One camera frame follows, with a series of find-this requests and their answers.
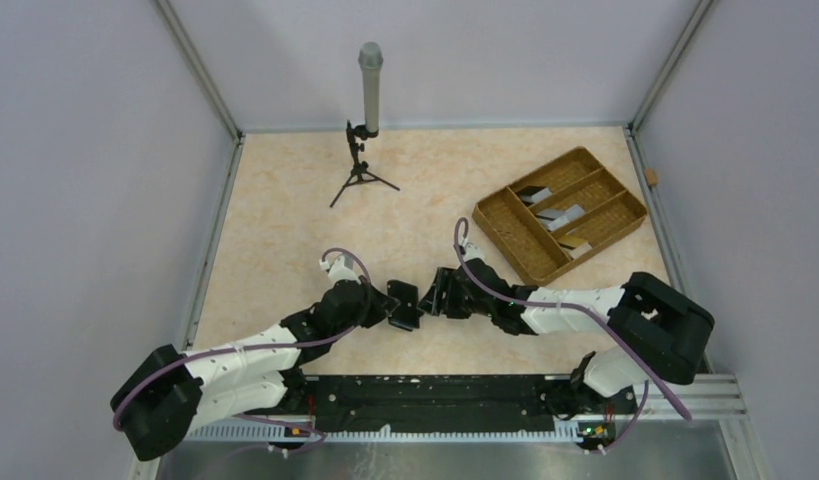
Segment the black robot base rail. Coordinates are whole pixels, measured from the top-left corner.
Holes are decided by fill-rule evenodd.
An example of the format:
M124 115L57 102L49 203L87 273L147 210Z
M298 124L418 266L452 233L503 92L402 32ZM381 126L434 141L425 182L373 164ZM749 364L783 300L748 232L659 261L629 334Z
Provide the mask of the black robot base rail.
M545 432L600 399L543 375L340 376L309 379L284 407L327 432Z

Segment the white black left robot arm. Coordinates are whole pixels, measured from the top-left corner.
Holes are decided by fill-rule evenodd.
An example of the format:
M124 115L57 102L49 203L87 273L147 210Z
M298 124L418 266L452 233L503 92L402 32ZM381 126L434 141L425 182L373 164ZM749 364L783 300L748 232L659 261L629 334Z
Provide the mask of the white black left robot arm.
M160 346L113 395L113 427L139 460L149 461L215 421L274 407L293 413L306 397L299 367L399 304L366 281L342 280L309 308L250 337L187 352Z

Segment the black leather card holder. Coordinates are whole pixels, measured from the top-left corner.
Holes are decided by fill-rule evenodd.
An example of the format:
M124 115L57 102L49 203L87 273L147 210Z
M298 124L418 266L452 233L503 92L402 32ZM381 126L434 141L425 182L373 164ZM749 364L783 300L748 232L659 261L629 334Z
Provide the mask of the black leather card holder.
M386 286L387 295L397 301L388 317L389 325L408 332L419 329L422 312L417 308L418 287L397 279L389 280Z

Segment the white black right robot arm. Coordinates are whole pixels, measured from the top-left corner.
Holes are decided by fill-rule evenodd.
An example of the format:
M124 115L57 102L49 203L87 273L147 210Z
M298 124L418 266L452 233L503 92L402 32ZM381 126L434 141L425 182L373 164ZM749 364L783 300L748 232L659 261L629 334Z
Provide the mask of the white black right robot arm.
M652 382L685 420L692 414L670 388L694 381L715 326L709 311L647 272L620 286L553 290L508 284L480 259L439 268L419 309L484 315L510 335L604 333L613 346L587 354L572 374L574 404L597 412L621 390Z

